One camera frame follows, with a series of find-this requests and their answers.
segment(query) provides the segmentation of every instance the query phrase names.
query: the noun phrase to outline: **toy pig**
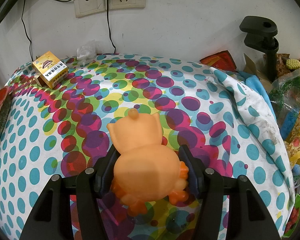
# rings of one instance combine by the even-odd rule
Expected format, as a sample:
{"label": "toy pig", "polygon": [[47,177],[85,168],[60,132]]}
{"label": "toy pig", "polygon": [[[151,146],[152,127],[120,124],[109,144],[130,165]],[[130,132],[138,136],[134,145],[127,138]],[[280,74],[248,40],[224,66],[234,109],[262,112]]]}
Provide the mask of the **toy pig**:
{"label": "toy pig", "polygon": [[111,189],[128,207],[128,214],[146,214],[145,202],[169,196],[175,205],[186,201],[188,167],[177,154],[162,145],[159,113],[140,114],[130,109],[128,116],[107,128],[115,148],[121,154],[114,165]]}

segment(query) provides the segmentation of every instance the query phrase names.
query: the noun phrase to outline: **white wall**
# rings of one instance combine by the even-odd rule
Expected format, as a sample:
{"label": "white wall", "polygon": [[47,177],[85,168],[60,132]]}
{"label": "white wall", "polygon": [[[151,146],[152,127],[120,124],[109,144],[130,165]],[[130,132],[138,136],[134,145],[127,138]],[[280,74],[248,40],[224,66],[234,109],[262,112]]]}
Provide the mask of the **white wall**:
{"label": "white wall", "polygon": [[[30,60],[22,5],[19,0],[0,24],[0,85]],[[279,30],[279,52],[300,57],[300,9],[294,0],[147,0],[144,9],[110,11],[110,24],[120,53],[198,61],[228,49],[242,68],[243,52],[254,60],[262,57],[243,44],[239,25],[247,15],[272,19]],[[99,52],[113,51],[104,12],[77,19],[73,2],[26,0],[24,20],[34,56],[48,50],[59,58],[74,56],[78,46],[93,39]]]}

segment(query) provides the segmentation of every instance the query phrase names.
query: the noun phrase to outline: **socket hole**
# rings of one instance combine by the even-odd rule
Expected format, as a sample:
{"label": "socket hole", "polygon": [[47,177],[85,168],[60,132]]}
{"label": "socket hole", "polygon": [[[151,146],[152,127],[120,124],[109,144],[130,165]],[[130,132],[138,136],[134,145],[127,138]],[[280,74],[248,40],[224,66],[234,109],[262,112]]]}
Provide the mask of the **socket hole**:
{"label": "socket hole", "polygon": [[270,27],[271,27],[271,23],[269,23],[269,22],[264,22],[264,23],[263,23],[263,27],[270,28]]}

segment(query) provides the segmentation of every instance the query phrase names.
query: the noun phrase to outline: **silver bolt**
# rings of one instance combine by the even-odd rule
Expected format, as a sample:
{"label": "silver bolt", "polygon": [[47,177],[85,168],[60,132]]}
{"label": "silver bolt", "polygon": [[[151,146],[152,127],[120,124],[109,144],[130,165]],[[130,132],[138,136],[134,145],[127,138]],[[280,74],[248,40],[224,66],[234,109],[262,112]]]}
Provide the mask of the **silver bolt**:
{"label": "silver bolt", "polygon": [[58,179],[60,179],[60,176],[58,174],[55,174],[51,177],[52,181],[57,181]]}
{"label": "silver bolt", "polygon": [[243,181],[243,182],[247,182],[247,181],[248,181],[248,178],[247,178],[246,176],[244,176],[244,175],[241,175],[241,176],[239,177],[239,179],[240,179],[241,181]]}
{"label": "silver bolt", "polygon": [[86,174],[91,174],[91,173],[93,173],[94,172],[94,169],[93,168],[86,168],[86,170],[85,170],[85,173]]}
{"label": "silver bolt", "polygon": [[206,168],[206,173],[212,175],[214,173],[214,169],[212,169],[212,168]]}

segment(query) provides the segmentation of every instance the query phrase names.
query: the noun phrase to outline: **colorful tablecloth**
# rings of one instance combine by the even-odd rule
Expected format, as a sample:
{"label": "colorful tablecloth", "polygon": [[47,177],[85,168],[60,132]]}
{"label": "colorful tablecloth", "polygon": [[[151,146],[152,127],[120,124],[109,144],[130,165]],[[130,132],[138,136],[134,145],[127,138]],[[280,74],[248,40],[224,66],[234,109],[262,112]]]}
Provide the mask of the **colorful tablecloth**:
{"label": "colorful tablecloth", "polygon": [[[237,73],[195,62],[137,55],[98,55],[86,66],[63,60],[69,76],[53,90],[38,87],[31,62],[7,85],[13,93],[0,141],[0,227],[18,239],[53,174],[79,174],[111,146],[106,125],[134,107],[160,113],[162,143],[193,155],[223,176],[249,177],[282,236],[294,203],[292,173],[278,126],[263,98]],[[219,239],[225,239],[225,196]],[[200,209],[167,198],[147,203],[130,217],[113,193],[98,200],[109,239],[190,239]],[[81,239],[76,198],[71,196],[75,239]]]}

